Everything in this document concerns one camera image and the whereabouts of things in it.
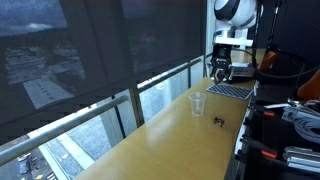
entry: wooden desk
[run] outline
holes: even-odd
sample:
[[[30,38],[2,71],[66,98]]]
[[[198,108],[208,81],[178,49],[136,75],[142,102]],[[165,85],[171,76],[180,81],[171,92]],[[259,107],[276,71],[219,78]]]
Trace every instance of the wooden desk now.
[[[248,101],[206,92],[211,84],[204,78],[76,179],[223,179]],[[191,115],[195,91],[207,95],[201,117]],[[216,116],[225,120],[222,128],[213,124]]]

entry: black cable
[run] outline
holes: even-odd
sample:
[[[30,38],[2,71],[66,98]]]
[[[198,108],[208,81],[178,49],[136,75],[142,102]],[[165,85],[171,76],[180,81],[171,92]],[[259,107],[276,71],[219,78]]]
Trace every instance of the black cable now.
[[[257,60],[256,60],[256,52],[257,52],[257,44],[258,44],[258,34],[259,34],[259,23],[260,23],[260,16],[261,16],[261,0],[257,0],[257,14],[256,14],[256,24],[254,28],[254,34],[253,34],[253,45],[252,45],[252,65],[253,68],[257,68]]]
[[[248,52],[248,51],[246,51],[246,50],[243,50],[243,49],[232,49],[232,50],[234,50],[234,51],[242,51],[242,52],[245,52],[245,53],[249,54],[250,56],[252,56],[252,54],[251,54],[250,52]],[[317,70],[318,68],[320,68],[320,65],[317,66],[317,67],[315,67],[315,68],[313,68],[313,69],[310,69],[310,70],[308,70],[308,71],[305,71],[305,72],[303,72],[303,73],[295,74],[295,75],[290,75],[290,76],[273,76],[273,75],[269,75],[269,74],[263,73],[263,72],[261,72],[261,71],[260,71],[259,69],[257,69],[257,68],[255,68],[255,70],[256,70],[259,74],[261,74],[261,75],[263,75],[263,76],[266,76],[266,77],[278,78],[278,79],[288,79],[288,78],[295,78],[295,77],[298,77],[298,76],[302,76],[302,75],[311,73],[311,72]]]
[[[295,74],[295,75],[290,75],[290,76],[273,76],[273,75],[269,75],[269,74],[263,73],[263,72],[261,72],[261,71],[258,70],[258,69],[256,69],[256,70],[257,70],[257,72],[258,72],[259,74],[261,74],[261,75],[263,75],[263,76],[266,76],[266,77],[277,78],[277,79],[288,79],[288,78],[295,78],[295,77],[298,77],[298,76],[302,76],[302,75],[309,74],[309,73],[311,73],[311,72],[313,72],[313,71],[315,71],[315,70],[317,70],[317,69],[319,69],[319,68],[320,68],[320,65],[317,66],[317,67],[315,67],[315,68],[313,68],[313,69],[310,69],[310,70],[308,70],[308,71],[305,71],[305,72],[303,72],[303,73]]]
[[[207,59],[208,57],[212,56],[213,53],[210,53],[208,55],[205,56],[205,58]]]
[[[320,31],[320,27],[318,27],[314,24],[308,23],[308,22],[291,22],[291,23],[286,23],[283,25],[288,25],[288,24],[305,24],[305,25],[311,26],[311,27],[315,28],[316,30]]]

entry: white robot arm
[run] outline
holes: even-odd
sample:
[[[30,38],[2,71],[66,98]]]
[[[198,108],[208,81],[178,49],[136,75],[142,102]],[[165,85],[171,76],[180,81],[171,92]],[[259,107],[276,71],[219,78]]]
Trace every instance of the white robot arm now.
[[[252,45],[252,40],[235,38],[235,31],[248,29],[255,24],[257,8],[257,0],[216,0],[214,13],[217,20],[211,59],[213,70],[210,74],[215,77],[215,82],[229,75],[232,46]]]

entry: road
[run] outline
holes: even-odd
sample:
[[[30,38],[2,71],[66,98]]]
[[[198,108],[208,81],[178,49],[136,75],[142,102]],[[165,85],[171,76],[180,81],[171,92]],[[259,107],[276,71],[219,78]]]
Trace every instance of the road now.
[[[26,140],[27,137],[26,136],[22,136],[18,139],[15,139],[13,141],[10,141],[9,143],[3,144],[2,146],[0,146],[0,152],[8,149],[9,147],[12,147],[24,140]],[[25,174],[20,174],[19,173],[19,162],[17,159],[14,159],[12,161],[10,161],[9,163],[0,166],[0,174],[2,178],[5,179],[10,179],[10,180],[33,180],[32,178],[32,174],[31,171],[25,173]]]

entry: city view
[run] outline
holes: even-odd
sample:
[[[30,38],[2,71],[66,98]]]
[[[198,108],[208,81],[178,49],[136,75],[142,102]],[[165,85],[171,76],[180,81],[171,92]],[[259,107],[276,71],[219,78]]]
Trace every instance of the city view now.
[[[68,39],[67,29],[0,38],[8,85],[23,87],[36,109],[73,97],[85,81],[77,51]]]

